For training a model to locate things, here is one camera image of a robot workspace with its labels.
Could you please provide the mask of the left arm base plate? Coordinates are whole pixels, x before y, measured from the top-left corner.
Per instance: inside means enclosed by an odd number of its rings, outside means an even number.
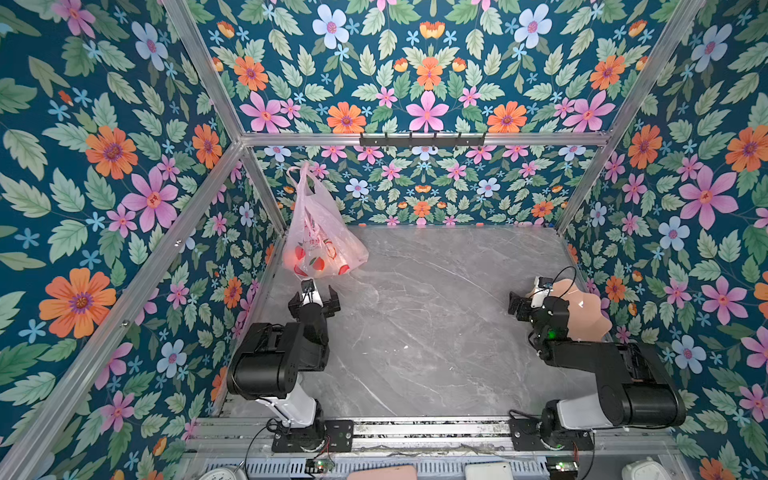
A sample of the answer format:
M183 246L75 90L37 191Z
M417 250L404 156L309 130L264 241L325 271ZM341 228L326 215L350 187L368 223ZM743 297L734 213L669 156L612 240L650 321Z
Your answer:
M323 420L303 428L280 427L274 434L273 453L348 453L352 450L355 423Z

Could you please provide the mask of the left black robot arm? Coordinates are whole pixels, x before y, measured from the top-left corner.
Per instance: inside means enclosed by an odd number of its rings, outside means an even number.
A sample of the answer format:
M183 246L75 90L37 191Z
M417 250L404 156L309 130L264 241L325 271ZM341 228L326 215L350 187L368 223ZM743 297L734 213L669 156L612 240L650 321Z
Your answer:
M226 385L230 393L270 409L284 427L315 427L323 421L322 407L305 392L299 376L327 366L328 319L341 310L338 293L330 289L324 299L313 282L305 281L288 309L291 322L249 327L233 355Z

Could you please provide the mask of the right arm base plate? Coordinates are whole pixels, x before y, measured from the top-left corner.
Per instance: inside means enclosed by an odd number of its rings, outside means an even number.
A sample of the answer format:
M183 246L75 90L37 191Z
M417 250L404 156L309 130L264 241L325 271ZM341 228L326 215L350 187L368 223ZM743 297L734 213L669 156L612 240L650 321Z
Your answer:
M593 435L588 430L567 430L556 420L510 414L510 438L516 451L593 451Z

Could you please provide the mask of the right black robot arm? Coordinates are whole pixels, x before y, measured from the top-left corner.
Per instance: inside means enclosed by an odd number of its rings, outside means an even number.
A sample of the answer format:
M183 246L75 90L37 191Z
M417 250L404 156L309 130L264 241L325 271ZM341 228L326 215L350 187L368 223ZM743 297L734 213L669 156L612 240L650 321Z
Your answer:
M653 349L637 343L576 340L568 328L569 302L564 294L536 289L526 296L509 294L508 313L531 325L529 345L550 367L591 373L596 392L546 403L529 415L531 427L514 432L550 449L594 447L591 433L619 427L663 430L683 425L682 396Z

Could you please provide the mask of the pink plastic bag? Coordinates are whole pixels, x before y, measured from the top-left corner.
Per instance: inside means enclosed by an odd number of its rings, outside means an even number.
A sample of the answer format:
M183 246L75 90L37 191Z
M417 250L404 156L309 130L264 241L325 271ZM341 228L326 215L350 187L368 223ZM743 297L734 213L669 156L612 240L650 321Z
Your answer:
M369 251L344 222L334 197L305 164L296 169L295 204L282 265L301 280L342 276L361 267Z

